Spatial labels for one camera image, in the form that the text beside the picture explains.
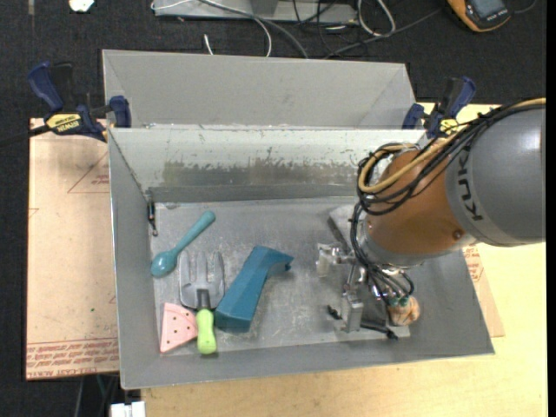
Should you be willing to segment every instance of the green handle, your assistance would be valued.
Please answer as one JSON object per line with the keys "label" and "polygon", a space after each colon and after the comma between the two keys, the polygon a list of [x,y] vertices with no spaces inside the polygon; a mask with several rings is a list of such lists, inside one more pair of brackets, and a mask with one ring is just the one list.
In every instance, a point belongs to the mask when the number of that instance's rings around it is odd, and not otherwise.
{"label": "green handle", "polygon": [[197,312],[197,348],[203,355],[216,352],[215,316],[210,309],[201,309]]}

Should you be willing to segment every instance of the small orange object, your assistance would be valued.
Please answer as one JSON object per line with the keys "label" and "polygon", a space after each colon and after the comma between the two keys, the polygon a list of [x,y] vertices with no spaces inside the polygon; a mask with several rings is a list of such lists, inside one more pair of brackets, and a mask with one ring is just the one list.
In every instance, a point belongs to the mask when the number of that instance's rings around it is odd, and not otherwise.
{"label": "small orange object", "polygon": [[164,303],[160,339],[161,353],[164,354],[193,340],[197,334],[198,329],[193,312],[177,304]]}

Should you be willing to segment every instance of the blue clamp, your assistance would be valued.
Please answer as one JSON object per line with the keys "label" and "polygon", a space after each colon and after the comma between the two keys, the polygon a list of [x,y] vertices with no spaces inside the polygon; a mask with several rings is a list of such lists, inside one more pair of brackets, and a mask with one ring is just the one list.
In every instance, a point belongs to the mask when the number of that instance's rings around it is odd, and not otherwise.
{"label": "blue clamp", "polygon": [[[63,74],[63,82],[71,87],[71,67],[66,64],[55,67],[57,76]],[[43,99],[49,106],[49,113],[43,118],[44,126],[30,131],[30,136],[52,131],[57,135],[81,135],[106,142],[106,128],[96,120],[99,115],[105,115],[112,111],[116,116],[116,126],[129,128],[131,126],[131,114],[128,101],[123,96],[114,96],[109,105],[100,109],[89,109],[85,104],[78,104],[75,108],[66,106],[53,82],[50,74],[50,62],[44,61],[34,67],[27,75],[27,80],[33,92]],[[69,91],[66,102],[73,97]]]}
{"label": "blue clamp", "polygon": [[425,117],[425,107],[414,103],[403,120],[401,129],[416,129],[421,119]]}
{"label": "blue clamp", "polygon": [[471,102],[475,91],[475,84],[468,77],[449,79],[444,95],[434,105],[425,121],[427,138],[446,136],[446,133],[440,131],[440,123],[445,119],[455,119],[461,109]]}

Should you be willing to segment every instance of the orange device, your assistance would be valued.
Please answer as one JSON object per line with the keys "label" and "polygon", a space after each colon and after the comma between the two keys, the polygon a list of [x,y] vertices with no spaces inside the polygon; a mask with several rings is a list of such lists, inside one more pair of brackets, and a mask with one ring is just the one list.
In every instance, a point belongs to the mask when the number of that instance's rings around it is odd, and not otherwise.
{"label": "orange device", "polygon": [[510,19],[502,0],[447,0],[453,13],[471,30],[495,30]]}

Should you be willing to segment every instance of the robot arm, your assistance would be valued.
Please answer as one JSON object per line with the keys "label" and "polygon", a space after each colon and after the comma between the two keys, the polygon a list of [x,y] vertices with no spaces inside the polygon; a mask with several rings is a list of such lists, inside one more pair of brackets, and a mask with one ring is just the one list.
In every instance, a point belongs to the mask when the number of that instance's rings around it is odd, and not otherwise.
{"label": "robot arm", "polygon": [[366,215],[352,218],[352,244],[366,262],[406,268],[475,242],[543,241],[545,103],[493,110],[423,149],[394,144],[371,154],[358,180]]}
{"label": "robot arm", "polygon": [[[330,263],[352,264],[333,315],[346,332],[363,328],[366,317],[386,334],[386,322],[419,318],[407,268],[476,242],[544,241],[545,117],[544,98],[526,100],[427,135],[424,147],[383,145],[359,163],[353,251],[321,248],[317,262],[319,276]],[[365,310],[362,295],[372,308]]]}

